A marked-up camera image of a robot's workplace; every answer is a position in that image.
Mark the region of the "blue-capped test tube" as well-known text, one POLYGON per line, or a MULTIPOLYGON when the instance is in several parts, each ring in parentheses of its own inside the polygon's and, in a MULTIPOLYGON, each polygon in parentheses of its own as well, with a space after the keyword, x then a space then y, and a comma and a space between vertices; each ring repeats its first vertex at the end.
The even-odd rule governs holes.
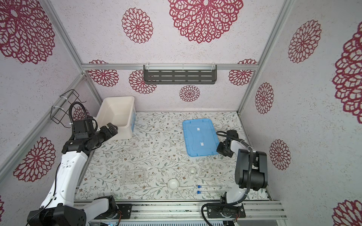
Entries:
POLYGON ((198 190, 197 194, 222 194, 224 190, 198 190))
POLYGON ((197 188, 221 188, 223 185, 197 185, 197 188))

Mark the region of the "clear test tube rack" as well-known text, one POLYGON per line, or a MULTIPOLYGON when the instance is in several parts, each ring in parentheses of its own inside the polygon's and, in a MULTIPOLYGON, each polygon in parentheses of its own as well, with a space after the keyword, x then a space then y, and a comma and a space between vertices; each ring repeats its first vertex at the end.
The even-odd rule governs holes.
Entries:
POLYGON ((122 182, 126 185, 144 183, 146 178, 146 170, 127 170, 123 172, 122 182))

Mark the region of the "blue plastic lid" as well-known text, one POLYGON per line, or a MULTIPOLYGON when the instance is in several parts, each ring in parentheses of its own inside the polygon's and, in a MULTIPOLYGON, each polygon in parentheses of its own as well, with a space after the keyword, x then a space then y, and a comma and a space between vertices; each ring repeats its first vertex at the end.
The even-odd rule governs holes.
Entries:
POLYGON ((194 119, 183 122, 183 134, 188 156, 216 155, 219 139, 210 119, 194 119))

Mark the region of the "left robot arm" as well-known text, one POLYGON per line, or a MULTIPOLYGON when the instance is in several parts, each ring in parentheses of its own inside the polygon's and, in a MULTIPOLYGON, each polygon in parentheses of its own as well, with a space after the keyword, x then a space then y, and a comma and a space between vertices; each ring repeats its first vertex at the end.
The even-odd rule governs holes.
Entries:
POLYGON ((90 152, 117 134, 118 127, 112 123, 101 128, 92 120, 73 123, 53 185, 40 208, 29 212, 28 226, 85 226, 100 215, 114 218, 120 214, 111 195, 97 198, 81 209, 74 207, 75 190, 90 152))

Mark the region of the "white plastic bin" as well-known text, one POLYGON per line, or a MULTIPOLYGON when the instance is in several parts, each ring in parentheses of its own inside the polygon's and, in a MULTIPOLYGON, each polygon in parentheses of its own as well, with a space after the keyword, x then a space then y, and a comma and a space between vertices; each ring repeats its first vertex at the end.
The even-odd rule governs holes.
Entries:
POLYGON ((135 97, 133 96, 105 98, 96 116, 100 127, 107 123, 118 127, 118 134, 112 137, 113 140, 132 138, 135 120, 135 97))

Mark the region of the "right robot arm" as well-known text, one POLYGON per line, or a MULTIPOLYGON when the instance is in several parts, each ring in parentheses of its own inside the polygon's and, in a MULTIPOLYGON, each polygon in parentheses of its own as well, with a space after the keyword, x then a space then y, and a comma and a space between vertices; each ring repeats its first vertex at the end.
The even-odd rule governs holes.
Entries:
POLYGON ((268 185, 267 154, 255 151, 236 130, 217 131, 225 140, 220 142, 217 153, 224 157, 237 157, 234 180, 235 185, 223 196, 219 203, 209 202, 201 207, 201 215, 209 225, 212 218, 244 218, 243 202, 251 191, 259 191, 268 185))

